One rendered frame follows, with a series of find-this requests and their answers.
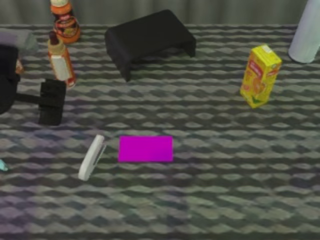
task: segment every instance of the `wavy striped pattern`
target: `wavy striped pattern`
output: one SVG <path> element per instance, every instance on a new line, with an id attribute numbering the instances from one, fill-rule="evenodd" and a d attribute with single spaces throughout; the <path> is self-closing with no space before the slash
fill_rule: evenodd
<path id="1" fill-rule="evenodd" d="M 26 56 L 19 91 L 52 78 L 47 25 Z M 317 58 L 292 62 L 295 25 L 188 25 L 197 56 L 168 49 L 138 62 L 126 83 L 107 56 L 106 26 L 84 25 L 69 46 L 77 86 L 63 124 L 36 124 L 17 103 L 0 117 L 0 239 L 318 240 L 320 86 Z M 283 59 L 269 104 L 239 95 L 250 49 Z M 108 147 L 88 182 L 81 161 L 96 134 Z M 172 164 L 118 164 L 121 135 L 171 135 Z"/>

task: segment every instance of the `magenta rectangle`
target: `magenta rectangle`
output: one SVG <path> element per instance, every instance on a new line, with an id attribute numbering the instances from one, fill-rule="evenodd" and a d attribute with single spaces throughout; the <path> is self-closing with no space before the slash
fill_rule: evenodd
<path id="1" fill-rule="evenodd" d="M 119 162 L 172 162 L 172 136 L 121 136 Z"/>

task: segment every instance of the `paper roll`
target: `paper roll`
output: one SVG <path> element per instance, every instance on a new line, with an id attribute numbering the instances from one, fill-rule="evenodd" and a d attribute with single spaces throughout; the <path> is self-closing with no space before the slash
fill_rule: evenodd
<path id="1" fill-rule="evenodd" d="M 296 62 L 311 63 L 320 47 L 320 0 L 308 0 L 288 54 Z"/>

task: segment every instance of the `table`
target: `table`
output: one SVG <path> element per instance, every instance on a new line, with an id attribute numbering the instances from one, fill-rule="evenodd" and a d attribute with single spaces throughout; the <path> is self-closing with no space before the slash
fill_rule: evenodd
<path id="1" fill-rule="evenodd" d="M 47 25 L 24 59 L 19 91 L 37 94 L 53 73 Z M 0 116 L 0 239 L 285 240 L 320 231 L 320 59 L 287 50 L 295 25 L 188 25 L 197 55 L 168 50 L 135 66 L 126 83 L 106 54 L 106 26 L 82 26 L 69 51 L 77 85 L 63 123 L 36 124 L 37 107 Z M 269 104 L 239 94 L 251 48 L 283 59 Z M 108 148 L 88 182 L 81 161 L 96 134 Z M 172 164 L 117 163 L 121 135 L 171 135 Z"/>

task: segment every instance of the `juice box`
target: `juice box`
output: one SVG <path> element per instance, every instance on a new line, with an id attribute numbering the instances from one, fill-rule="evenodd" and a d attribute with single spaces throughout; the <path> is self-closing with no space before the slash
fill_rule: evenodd
<path id="1" fill-rule="evenodd" d="M 253 109 L 268 102 L 281 64 L 281 58 L 266 44 L 251 50 L 240 93 Z"/>

